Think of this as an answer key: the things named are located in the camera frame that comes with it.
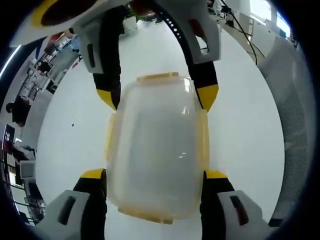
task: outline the transparent plastic container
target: transparent plastic container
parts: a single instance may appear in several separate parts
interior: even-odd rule
[[[106,168],[107,197],[120,212],[170,223],[199,207],[206,116],[186,77],[150,76],[124,89],[109,127]]]

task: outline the black cable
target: black cable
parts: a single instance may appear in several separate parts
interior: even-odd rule
[[[252,51],[253,51],[253,54],[254,54],[254,57],[255,57],[255,65],[258,65],[258,59],[257,59],[257,55],[256,55],[256,51],[255,51],[255,49],[254,49],[254,46],[252,46],[252,44],[251,44],[251,41],[249,40],[249,38],[248,38],[248,36],[247,36],[247,34],[246,34],[246,32],[245,32],[245,30],[242,28],[242,26],[240,25],[240,22],[238,21],[238,19],[235,17],[235,15],[232,13],[232,10],[231,10],[231,8],[230,7],[228,7],[228,5],[225,3],[225,1],[224,0],[221,0],[221,2],[227,7],[227,8],[229,8],[230,9],[230,14],[232,15],[232,17],[235,19],[235,21],[236,21],[236,23],[239,25],[239,27],[241,28],[241,30],[242,30],[242,32],[243,32],[243,34],[244,34],[244,36],[245,36],[245,38],[247,39],[247,41],[249,42],[249,44],[250,44],[250,47],[252,48]]]

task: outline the plastic box lid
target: plastic box lid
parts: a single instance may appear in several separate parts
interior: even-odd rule
[[[207,113],[193,82],[159,76],[123,91],[110,127],[106,175],[107,197],[120,212],[165,222],[199,207],[209,143]]]

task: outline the desk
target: desk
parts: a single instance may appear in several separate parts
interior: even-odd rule
[[[138,22],[138,33],[119,43],[122,87],[141,75],[179,72],[189,75],[182,50],[163,23]],[[221,33],[221,60],[215,63],[220,91],[208,114],[210,167],[228,174],[269,220],[281,190],[284,140],[273,96],[250,56],[228,33]],[[100,100],[93,77],[81,62],[70,69],[55,92],[44,118],[36,176],[49,204],[80,175],[105,168],[105,141],[114,112]],[[117,212],[108,202],[106,239],[201,239],[200,214],[163,225]]]

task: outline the person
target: person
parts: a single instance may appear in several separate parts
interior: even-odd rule
[[[36,160],[36,151],[30,146],[12,144],[10,151],[17,165],[20,165],[20,161]]]
[[[12,122],[18,124],[21,128],[26,124],[30,108],[30,100],[21,96],[18,96],[14,102],[8,103],[5,107],[6,111],[12,114]]]
[[[51,70],[51,66],[46,61],[38,61],[36,63],[36,69],[39,70],[42,74],[47,74]]]

